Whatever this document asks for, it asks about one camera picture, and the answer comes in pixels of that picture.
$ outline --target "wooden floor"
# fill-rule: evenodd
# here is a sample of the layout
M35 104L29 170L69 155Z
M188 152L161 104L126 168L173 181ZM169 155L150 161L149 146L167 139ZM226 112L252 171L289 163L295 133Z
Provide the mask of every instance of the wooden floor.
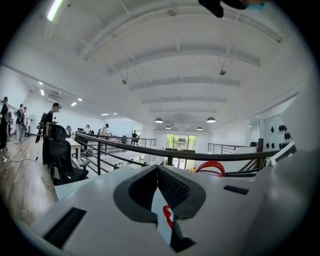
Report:
M11 216L27 225L58 200L46 165L42 164L42 141L35 144L31 136L14 144L15 135L7 142L8 152L0 152L0 195ZM9 161L3 163L2 156Z

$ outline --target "white table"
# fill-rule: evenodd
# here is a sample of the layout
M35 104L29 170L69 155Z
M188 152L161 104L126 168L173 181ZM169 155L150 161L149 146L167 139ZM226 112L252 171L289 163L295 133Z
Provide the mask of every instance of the white table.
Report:
M81 160L80 160L80 157L81 157L81 145L78 142L76 142L75 140L73 140L72 138L66 138L65 140L70 143L70 146L71 146L72 149L77 150L77 154L78 154L77 162L78 162L78 167L79 167L80 163L81 163Z

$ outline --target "red handle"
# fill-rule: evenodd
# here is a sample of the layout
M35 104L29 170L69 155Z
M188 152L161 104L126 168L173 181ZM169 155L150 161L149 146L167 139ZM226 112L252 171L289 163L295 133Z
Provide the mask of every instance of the red handle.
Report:
M170 208L169 205L165 205L163 207L163 214L164 214L164 217L166 219L166 222L168 223L168 225L170 226L170 228L172 229L174 227L174 223L172 222L172 220L170 219L171 217L171 212L168 211L168 209Z
M219 173L217 171L214 171L214 170L202 170L202 169L207 168L207 167L216 167L216 168L218 168L220 170L221 173ZM226 172L225 172L224 166L221 163L219 163L217 161L214 161L214 160L201 164L199 166L199 168L195 171L195 173L198 173L198 172L208 172L208 173L219 174L218 177L225 177L226 176Z

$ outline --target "person in black clothing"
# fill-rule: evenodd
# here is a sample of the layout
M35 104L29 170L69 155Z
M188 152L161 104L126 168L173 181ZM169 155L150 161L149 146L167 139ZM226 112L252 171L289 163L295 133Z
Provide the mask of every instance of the person in black clothing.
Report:
M58 113L60 109L61 109L60 104L56 102L52 105L52 109L46 114L44 118L44 123L43 123L43 131L42 131L43 137L45 135L49 135L49 125L47 125L47 123L53 122L54 113ZM47 165L50 163L49 154L47 151L47 147L45 145L45 141L43 141L43 146L42 146L42 163L44 165Z
M136 143L136 145L138 145L138 139L137 139L137 137L138 137L138 134L136 134L136 130L135 131L133 131L133 133L132 133L132 140L131 140L131 145L132 145L132 143L133 143L133 145L135 145L135 143Z
M1 109L1 121L0 121L0 151L2 151L7 145L7 125L9 122L9 105L8 97L3 98L3 106Z

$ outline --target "ceiling beam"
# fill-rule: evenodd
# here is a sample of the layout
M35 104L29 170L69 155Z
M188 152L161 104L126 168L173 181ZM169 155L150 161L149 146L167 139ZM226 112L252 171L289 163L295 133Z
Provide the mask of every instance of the ceiling beam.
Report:
M133 29L144 26L147 23L161 21L163 19L172 19L176 17L186 16L201 16L204 18L211 18L215 23L217 23L225 22L226 20L234 21L237 18L237 12L229 9L224 10L224 17L222 19L216 18L211 12L209 12L199 4L175 6L176 14L174 15L174 17L171 17L168 14L169 10L172 10L172 7L154 9L152 11L142 13L139 16L132 17L132 19L130 17L128 18L128 16L126 15L121 18L122 23L117 23L119 19L111 21L100 32L91 37L88 42L88 46L84 46L82 48L79 57L83 60L89 61L93 56L95 56L97 52L99 52L109 44L114 33L117 34L118 37L121 37L132 31ZM282 39L278 31L273 31L272 29L254 19L251 19L249 23L247 23L247 20L248 17L241 14L238 22L241 26L252 29L259 34L266 36L274 42L281 42Z
M229 55L232 56L235 52L235 49L231 49L229 51ZM171 57L178 57L178 56L213 56L213 57L219 57L222 55L225 55L227 53L227 49L224 47L217 47L217 48L205 48L205 47L199 47L199 48L185 48L177 51L175 48L168 48L163 49L161 51L155 51L150 52L149 54L142 55L142 56L136 56L135 61L131 62L132 67L144 64L147 62L164 59L164 58L171 58ZM245 62L251 65L254 65L256 67L260 67L260 58L252 55L245 54L241 51L237 51L237 54L234 56L235 60ZM113 64L113 66L118 70L118 72L121 72L123 70L126 70L128 67L128 62L126 60L119 62L117 64ZM112 67L107 68L107 72L109 76L112 76L116 74L114 69Z
M205 96L177 96L177 97L159 97L145 98L142 104L168 103L168 102L210 102L210 103L227 103L226 98L222 97L205 97Z
M140 82L133 84L130 87L131 91L145 89L150 87L159 87L159 86L169 86L169 85L184 85L184 84L207 84L213 85L216 82L217 85L224 85L224 86L232 86L235 88L240 87L240 81L228 79L228 78L217 78L217 77L175 77L175 78L166 78L166 79L159 79L153 80L152 83Z
M183 109L174 109L174 108L154 108L154 109L150 109L149 110L150 113L211 113L211 114L217 114L218 111L217 110L212 110L212 109L208 109L208 108L203 108L203 109L187 109L187 108L183 108Z

